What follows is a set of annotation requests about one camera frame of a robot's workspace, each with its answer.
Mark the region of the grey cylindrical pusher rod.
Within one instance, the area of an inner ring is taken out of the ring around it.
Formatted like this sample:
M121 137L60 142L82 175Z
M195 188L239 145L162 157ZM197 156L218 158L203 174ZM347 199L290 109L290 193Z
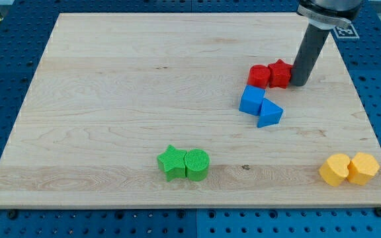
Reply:
M292 85L301 87L307 83L328 35L329 30L308 25L291 69Z

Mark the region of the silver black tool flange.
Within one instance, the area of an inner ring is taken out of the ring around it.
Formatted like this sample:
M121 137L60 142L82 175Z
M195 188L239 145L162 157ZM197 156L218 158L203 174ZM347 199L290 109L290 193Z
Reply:
M348 28L356 19L362 0L299 0L297 13L321 30Z

